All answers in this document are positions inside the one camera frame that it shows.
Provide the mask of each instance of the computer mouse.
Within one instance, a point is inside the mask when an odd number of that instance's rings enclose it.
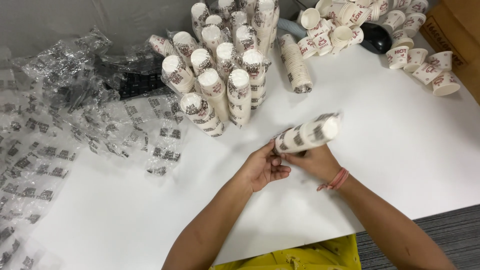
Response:
[[[360,43],[365,49],[375,54],[385,54],[392,47],[392,38],[388,31],[381,25],[363,23],[363,41]]]

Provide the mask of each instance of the white desk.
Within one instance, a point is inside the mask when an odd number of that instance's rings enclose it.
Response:
[[[423,38],[418,47],[431,51]],[[360,46],[307,60],[310,94],[294,94],[273,56],[265,103],[248,127],[229,125],[210,138],[192,127],[181,164],[161,186],[141,166],[114,164],[84,150],[33,237],[69,270],[157,270],[182,229],[247,156],[285,128],[343,110],[330,144],[340,164],[411,219],[480,203],[480,107],[462,87],[434,97],[385,56]],[[362,226],[334,192],[292,169],[289,178],[253,195],[216,263],[300,246]]]

